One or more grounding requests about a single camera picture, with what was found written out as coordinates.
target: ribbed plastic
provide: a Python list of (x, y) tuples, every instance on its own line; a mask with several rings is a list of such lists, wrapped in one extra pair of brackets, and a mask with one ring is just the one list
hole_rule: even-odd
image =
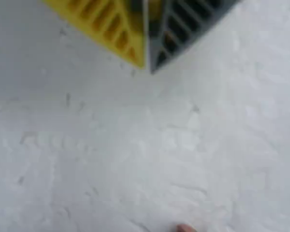
[(144, 67), (143, 9), (135, 0), (44, 0), (60, 16), (126, 61)]
[(152, 72), (173, 60), (204, 35), (238, 0), (153, 1), (161, 6), (162, 13), (149, 20)]

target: finger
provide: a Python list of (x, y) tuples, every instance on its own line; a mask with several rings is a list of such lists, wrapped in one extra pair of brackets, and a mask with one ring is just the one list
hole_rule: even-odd
[(189, 225), (180, 224), (177, 226), (177, 232), (197, 232), (197, 231)]

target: fingertip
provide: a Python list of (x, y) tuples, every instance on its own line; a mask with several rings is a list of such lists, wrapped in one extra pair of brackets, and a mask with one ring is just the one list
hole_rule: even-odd
[(177, 232), (197, 232), (194, 228), (186, 224), (177, 225)]

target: gray plastic object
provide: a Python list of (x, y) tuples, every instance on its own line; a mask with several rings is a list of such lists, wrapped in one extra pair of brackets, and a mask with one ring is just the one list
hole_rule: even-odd
[(162, 0), (163, 14), (149, 22), (152, 73), (180, 55), (238, 0)]

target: yellow plastic object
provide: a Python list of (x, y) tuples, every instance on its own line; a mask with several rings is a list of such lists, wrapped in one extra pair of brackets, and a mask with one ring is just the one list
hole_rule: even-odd
[(148, 0), (149, 20), (160, 19), (162, 14), (162, 0)]
[(44, 1), (94, 41), (144, 67), (143, 15), (130, 11), (130, 0)]

